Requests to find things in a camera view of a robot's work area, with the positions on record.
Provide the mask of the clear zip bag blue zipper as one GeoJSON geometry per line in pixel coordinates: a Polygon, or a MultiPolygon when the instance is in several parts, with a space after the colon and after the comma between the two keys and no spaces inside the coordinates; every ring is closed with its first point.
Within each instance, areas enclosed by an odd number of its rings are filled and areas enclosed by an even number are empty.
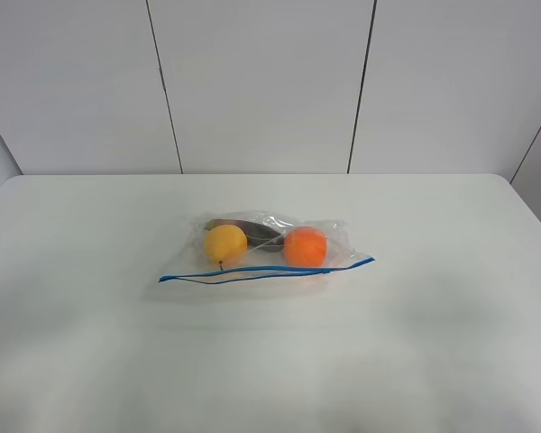
{"type": "Polygon", "coordinates": [[[268,211],[243,211],[230,214],[212,214],[196,219],[186,242],[166,265],[158,282],[181,281],[203,285],[222,285],[242,281],[259,281],[273,278],[304,278],[333,272],[346,272],[373,263],[375,259],[356,251],[340,220],[301,220],[268,211]],[[286,263],[283,250],[267,253],[248,245],[246,253],[236,263],[216,265],[206,256],[204,242],[208,231],[205,224],[211,219],[239,219],[269,226],[285,236],[294,228],[311,226],[324,233],[328,252],[321,267],[294,267],[286,263]]]}

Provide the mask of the dark purple eggplant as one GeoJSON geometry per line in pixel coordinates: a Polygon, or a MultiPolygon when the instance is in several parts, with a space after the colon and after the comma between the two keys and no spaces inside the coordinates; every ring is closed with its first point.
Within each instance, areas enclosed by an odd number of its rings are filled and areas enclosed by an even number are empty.
{"type": "Polygon", "coordinates": [[[237,226],[243,230],[247,244],[267,253],[280,253],[284,247],[284,235],[264,224],[239,219],[211,219],[205,224],[207,231],[222,225],[237,226]]]}

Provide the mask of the orange fruit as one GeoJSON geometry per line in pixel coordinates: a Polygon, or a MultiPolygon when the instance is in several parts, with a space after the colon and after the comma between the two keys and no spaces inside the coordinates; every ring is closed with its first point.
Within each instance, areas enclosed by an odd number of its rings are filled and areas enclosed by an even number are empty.
{"type": "Polygon", "coordinates": [[[290,266],[321,267],[326,261],[327,252],[326,236],[314,227],[296,227],[285,236],[283,255],[290,266]]]}

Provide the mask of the yellow lemon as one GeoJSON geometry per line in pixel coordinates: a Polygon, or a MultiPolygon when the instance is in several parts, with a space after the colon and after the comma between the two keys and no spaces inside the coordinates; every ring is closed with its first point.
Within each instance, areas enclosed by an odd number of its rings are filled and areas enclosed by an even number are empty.
{"type": "Polygon", "coordinates": [[[204,242],[208,259],[216,265],[236,263],[248,249],[244,231],[233,225],[216,226],[208,231],[204,242]]]}

